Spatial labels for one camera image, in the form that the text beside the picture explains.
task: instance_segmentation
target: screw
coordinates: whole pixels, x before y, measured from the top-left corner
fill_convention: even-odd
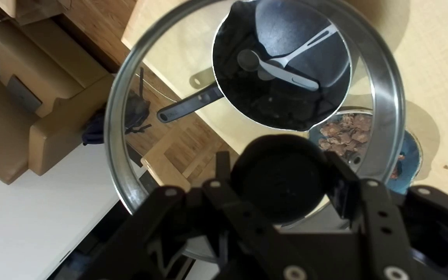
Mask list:
[[[388,280],[409,280],[409,276],[402,268],[397,267],[388,267],[385,270],[385,276]]]
[[[176,189],[167,189],[165,190],[165,197],[168,197],[168,198],[173,198],[176,195],[178,195]]]
[[[367,186],[375,189],[375,187],[378,187],[380,184],[378,184],[377,181],[367,181]]]
[[[285,280],[307,280],[307,274],[301,267],[288,267],[285,270]]]
[[[420,195],[423,195],[423,197],[430,197],[431,195],[431,192],[428,190],[428,189],[419,189],[417,190]]]
[[[212,189],[220,189],[220,187],[221,187],[221,183],[220,183],[220,181],[212,181],[212,183],[210,183],[210,187],[212,187]]]

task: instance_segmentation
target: brown food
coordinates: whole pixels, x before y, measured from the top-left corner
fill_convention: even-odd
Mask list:
[[[322,152],[333,152],[349,162],[360,159],[360,152],[369,142],[372,117],[367,114],[343,116],[319,128],[324,139],[319,141]]]

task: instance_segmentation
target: white countertop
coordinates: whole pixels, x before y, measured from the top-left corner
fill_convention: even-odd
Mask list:
[[[125,46],[131,49],[147,29],[182,2],[140,0],[125,32]],[[399,63],[408,100],[408,131],[425,152],[416,184],[448,194],[448,0],[349,2],[366,13]],[[181,99],[196,92],[190,77],[212,66],[213,35],[229,13],[227,7],[213,5],[184,19],[147,57],[145,64]],[[263,134],[282,133],[237,114],[224,99],[198,114],[237,153]]]
[[[0,183],[0,280],[47,279],[117,204],[103,147],[81,147],[45,176]]]

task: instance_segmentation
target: metal handle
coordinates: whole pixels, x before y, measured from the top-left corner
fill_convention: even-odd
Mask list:
[[[206,108],[207,105],[223,99],[223,92],[217,83],[210,85],[209,88],[203,89],[201,92],[181,100],[171,106],[167,106],[159,111],[159,120],[162,124],[171,124],[178,119],[182,119],[195,111]]]

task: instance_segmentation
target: black handle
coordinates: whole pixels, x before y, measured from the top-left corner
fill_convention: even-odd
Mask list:
[[[209,88],[203,89],[201,92],[181,100],[171,106],[167,106],[159,111],[159,120],[162,124],[171,124],[178,119],[182,119],[195,111],[203,110],[204,106],[223,99],[223,92],[217,83],[210,85]]]

